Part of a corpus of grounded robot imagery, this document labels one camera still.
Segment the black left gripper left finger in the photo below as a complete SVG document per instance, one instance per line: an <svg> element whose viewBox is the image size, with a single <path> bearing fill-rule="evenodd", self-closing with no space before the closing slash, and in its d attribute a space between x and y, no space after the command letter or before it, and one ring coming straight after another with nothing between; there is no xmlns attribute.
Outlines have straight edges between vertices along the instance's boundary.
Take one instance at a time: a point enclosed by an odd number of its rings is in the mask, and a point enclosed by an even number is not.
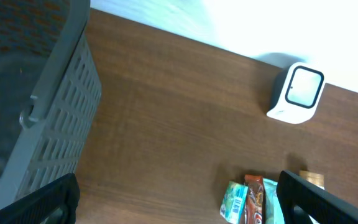
<svg viewBox="0 0 358 224"><path fill-rule="evenodd" d="M69 173L0 209L0 223L74 223L79 199L77 179Z"/></svg>

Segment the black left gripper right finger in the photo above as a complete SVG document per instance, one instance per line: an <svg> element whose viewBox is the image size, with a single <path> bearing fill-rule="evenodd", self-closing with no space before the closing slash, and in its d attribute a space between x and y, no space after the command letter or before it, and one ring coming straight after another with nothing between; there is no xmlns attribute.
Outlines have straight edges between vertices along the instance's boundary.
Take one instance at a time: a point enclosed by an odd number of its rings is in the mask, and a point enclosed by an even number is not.
<svg viewBox="0 0 358 224"><path fill-rule="evenodd" d="M289 170L280 173L277 196L285 223L358 224L357 207Z"/></svg>

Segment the teal wipes packet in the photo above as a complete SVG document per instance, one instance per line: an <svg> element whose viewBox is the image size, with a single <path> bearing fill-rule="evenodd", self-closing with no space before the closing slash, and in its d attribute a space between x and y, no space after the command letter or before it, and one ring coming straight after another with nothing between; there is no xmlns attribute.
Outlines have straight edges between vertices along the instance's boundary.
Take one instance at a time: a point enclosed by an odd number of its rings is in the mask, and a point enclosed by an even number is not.
<svg viewBox="0 0 358 224"><path fill-rule="evenodd" d="M285 224L282 209L277 196L277 182L264 179L265 188L265 224Z"/></svg>

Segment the brown chocolate bar wrapper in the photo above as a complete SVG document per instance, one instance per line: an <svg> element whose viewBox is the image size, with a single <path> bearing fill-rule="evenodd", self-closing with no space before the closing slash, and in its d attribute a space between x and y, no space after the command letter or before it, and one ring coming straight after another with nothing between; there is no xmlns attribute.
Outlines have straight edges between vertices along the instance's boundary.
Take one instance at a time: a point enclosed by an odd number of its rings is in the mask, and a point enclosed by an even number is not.
<svg viewBox="0 0 358 224"><path fill-rule="evenodd" d="M263 177L260 175L245 175L245 183L248 186L246 195L245 223L263 224L263 203L264 203L264 184Z"/></svg>

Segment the small teal packet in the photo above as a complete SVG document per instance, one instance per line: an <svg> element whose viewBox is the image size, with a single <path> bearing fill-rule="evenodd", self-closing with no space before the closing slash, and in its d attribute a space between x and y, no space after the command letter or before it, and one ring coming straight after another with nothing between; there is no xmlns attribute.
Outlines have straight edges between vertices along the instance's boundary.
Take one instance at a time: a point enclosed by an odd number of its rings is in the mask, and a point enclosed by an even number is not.
<svg viewBox="0 0 358 224"><path fill-rule="evenodd" d="M220 215L229 223L238 224L246 202L248 187L230 181L219 209Z"/></svg>

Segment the white bamboo conditioner tube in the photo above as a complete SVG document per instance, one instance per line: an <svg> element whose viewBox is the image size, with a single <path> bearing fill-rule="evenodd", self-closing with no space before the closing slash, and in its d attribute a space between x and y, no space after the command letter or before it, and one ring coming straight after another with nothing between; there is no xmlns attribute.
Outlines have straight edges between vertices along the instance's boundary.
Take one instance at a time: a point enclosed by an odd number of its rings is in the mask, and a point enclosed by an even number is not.
<svg viewBox="0 0 358 224"><path fill-rule="evenodd" d="M299 176L324 190L324 175L301 170Z"/></svg>

